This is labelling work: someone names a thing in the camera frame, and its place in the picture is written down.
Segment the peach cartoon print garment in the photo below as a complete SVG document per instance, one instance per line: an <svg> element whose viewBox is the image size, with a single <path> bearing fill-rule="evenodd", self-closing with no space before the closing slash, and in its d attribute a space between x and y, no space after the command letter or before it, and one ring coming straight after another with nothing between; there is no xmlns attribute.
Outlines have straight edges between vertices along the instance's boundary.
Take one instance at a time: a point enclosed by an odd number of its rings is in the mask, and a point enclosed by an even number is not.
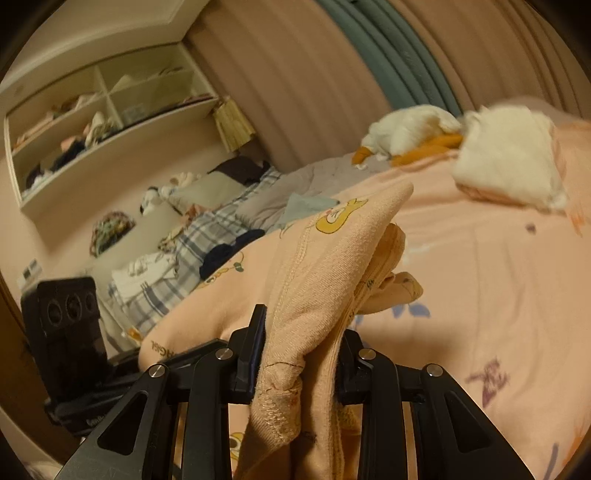
<svg viewBox="0 0 591 480"><path fill-rule="evenodd" d="M347 479L360 447L360 410L335 399L342 335L356 314L409 303L422 289L397 271L396 215L413 186L349 197L245 247L238 265L201 283L151 329L147 368L245 327L266 305L266 342L239 451L238 479Z"/></svg>

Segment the white printed garment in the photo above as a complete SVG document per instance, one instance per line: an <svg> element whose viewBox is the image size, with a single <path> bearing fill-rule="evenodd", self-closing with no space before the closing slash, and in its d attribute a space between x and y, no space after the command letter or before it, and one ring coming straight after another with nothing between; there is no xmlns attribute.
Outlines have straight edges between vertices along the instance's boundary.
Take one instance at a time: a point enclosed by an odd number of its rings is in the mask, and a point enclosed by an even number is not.
<svg viewBox="0 0 591 480"><path fill-rule="evenodd" d="M138 257L111 272L120 300L126 304L161 280L174 279L177 260L172 253L156 252Z"/></svg>

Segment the plaid blue white blanket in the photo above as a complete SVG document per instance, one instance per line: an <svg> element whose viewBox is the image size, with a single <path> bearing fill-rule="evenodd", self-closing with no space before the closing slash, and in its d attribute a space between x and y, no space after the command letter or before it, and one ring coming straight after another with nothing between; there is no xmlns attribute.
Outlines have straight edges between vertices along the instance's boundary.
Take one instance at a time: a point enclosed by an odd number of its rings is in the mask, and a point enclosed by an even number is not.
<svg viewBox="0 0 591 480"><path fill-rule="evenodd" d="M111 278L102 303L125 337L134 343L141 342L161 318L197 288L201 282L199 268L205 255L215 246L230 244L236 237L249 231L249 227L236 217L236 209L253 194L273 185L280 177L279 171L270 168L259 183L246 187L242 195L214 210L194 205L197 216L188 221L186 226L169 228L166 233L159 235L153 253L165 252L176 256L177 275L174 279L161 280L124 304Z"/></svg>

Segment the grey crumpled garment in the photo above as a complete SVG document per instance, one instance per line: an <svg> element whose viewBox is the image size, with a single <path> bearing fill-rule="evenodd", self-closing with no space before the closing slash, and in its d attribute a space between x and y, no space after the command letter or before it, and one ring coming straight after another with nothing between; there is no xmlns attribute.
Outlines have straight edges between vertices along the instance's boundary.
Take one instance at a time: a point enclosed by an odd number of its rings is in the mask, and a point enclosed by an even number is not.
<svg viewBox="0 0 591 480"><path fill-rule="evenodd" d="M290 222L301 220L318 212L334 208L339 204L338 200L324 196L304 196L297 193L291 194L287 200L287 207L284 209L280 219L273 224L271 231L283 229Z"/></svg>

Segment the green patterned bundle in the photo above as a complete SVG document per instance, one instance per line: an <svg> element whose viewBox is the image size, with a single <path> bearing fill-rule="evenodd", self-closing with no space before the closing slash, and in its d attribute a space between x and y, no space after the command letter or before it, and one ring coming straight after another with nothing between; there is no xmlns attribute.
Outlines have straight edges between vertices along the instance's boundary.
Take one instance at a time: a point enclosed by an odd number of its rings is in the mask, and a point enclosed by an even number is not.
<svg viewBox="0 0 591 480"><path fill-rule="evenodd" d="M124 212L107 213L93 226L89 254L94 258L99 257L129 233L135 225L135 220Z"/></svg>

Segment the beige pillow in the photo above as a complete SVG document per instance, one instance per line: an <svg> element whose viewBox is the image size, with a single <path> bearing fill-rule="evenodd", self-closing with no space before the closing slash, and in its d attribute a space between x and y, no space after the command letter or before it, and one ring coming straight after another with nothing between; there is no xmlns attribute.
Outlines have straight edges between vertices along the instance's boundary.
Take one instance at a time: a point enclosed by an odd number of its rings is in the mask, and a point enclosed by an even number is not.
<svg viewBox="0 0 591 480"><path fill-rule="evenodd" d="M245 192L245 185L214 171L171 193L168 203L181 214L192 205L214 210Z"/></svg>

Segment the pink printed bed sheet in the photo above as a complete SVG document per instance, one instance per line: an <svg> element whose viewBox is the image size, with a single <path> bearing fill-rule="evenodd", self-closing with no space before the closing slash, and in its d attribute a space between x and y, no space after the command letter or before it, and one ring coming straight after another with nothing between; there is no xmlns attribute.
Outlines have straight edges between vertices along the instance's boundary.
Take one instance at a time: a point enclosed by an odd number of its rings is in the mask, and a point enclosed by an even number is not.
<svg viewBox="0 0 591 480"><path fill-rule="evenodd" d="M555 126L586 121L533 97L514 104ZM395 363L442 365L532 474L556 479L590 426L590 195L561 214L481 202L458 188L453 166L426 159L339 192L345 201L413 184L396 216L400 269L424 289L351 326Z"/></svg>

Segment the dark brown garment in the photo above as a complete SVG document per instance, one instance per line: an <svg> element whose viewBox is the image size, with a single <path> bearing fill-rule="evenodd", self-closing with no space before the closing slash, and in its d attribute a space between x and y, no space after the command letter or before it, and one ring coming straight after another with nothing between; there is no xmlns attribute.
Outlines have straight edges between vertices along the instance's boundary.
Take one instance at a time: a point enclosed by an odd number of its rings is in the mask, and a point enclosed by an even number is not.
<svg viewBox="0 0 591 480"><path fill-rule="evenodd" d="M269 169L270 163L267 161L257 164L249 157L239 155L220 163L209 174L220 172L243 186L249 186L259 183Z"/></svg>

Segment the grey quilt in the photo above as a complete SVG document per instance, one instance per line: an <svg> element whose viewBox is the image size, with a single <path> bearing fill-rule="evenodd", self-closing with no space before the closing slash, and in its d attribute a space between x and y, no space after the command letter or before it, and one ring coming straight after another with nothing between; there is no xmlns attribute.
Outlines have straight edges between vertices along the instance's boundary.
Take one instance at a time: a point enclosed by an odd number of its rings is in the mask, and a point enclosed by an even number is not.
<svg viewBox="0 0 591 480"><path fill-rule="evenodd" d="M243 202L235 215L249 229L269 231L280 221L291 195L332 197L390 169L390 164L377 156L370 156L361 167L353 166L352 159L353 154L349 153L283 175L273 185Z"/></svg>

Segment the woven yellow hanging bag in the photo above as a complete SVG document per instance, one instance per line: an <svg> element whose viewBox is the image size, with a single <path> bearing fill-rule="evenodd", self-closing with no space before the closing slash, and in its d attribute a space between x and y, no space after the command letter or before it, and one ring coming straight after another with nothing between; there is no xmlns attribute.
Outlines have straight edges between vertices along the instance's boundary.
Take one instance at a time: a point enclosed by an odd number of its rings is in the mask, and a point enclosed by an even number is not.
<svg viewBox="0 0 591 480"><path fill-rule="evenodd" d="M231 97L221 99L213 109L213 118L228 153L238 151L256 136L256 129Z"/></svg>

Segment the white orange plush toy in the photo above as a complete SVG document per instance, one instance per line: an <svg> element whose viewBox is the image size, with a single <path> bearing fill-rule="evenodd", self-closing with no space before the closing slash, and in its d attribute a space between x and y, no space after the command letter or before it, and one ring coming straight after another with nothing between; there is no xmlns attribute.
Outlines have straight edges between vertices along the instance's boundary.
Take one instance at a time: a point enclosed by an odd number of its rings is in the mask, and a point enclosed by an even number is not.
<svg viewBox="0 0 591 480"><path fill-rule="evenodd" d="M393 166L407 165L458 149L463 140L462 124L442 108L419 105L400 109L370 125L352 164L361 165L378 155Z"/></svg>

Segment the pink beige curtain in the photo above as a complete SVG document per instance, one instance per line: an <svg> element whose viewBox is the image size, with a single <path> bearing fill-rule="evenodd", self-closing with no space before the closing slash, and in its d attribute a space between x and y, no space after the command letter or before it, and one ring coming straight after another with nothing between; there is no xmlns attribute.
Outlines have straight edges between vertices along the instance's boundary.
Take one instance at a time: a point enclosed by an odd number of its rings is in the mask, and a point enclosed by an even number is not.
<svg viewBox="0 0 591 480"><path fill-rule="evenodd" d="M185 38L283 171L352 152L398 110L319 2L212 1ZM528 2L388 2L435 57L463 113L526 96L589 116L589 62Z"/></svg>

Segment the white folded garment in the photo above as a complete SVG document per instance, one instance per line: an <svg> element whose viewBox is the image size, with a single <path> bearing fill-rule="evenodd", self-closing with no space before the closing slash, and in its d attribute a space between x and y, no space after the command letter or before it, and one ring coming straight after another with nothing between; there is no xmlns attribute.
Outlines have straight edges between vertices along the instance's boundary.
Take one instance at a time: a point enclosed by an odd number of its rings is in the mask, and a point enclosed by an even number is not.
<svg viewBox="0 0 591 480"><path fill-rule="evenodd" d="M555 123L525 106L465 114L464 140L452 168L456 184L490 201L560 212L568 203L555 160Z"/></svg>

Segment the teal curtain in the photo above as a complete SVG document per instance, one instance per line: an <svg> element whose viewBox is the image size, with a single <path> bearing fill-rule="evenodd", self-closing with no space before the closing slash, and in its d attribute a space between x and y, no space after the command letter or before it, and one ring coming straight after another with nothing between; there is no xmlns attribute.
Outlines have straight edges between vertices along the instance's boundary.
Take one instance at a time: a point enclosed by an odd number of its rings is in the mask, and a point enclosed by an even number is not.
<svg viewBox="0 0 591 480"><path fill-rule="evenodd" d="M338 25L395 109L430 104L460 116L463 109L435 57L388 1L318 3Z"/></svg>

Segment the white wall shelf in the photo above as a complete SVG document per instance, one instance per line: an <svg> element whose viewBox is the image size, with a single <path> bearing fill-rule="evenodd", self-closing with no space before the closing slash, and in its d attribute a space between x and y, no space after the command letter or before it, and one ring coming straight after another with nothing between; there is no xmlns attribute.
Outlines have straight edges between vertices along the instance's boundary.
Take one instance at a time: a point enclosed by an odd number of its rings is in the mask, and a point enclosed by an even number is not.
<svg viewBox="0 0 591 480"><path fill-rule="evenodd" d="M113 56L37 89L3 115L19 211L36 219L111 160L206 117L218 100L181 43Z"/></svg>

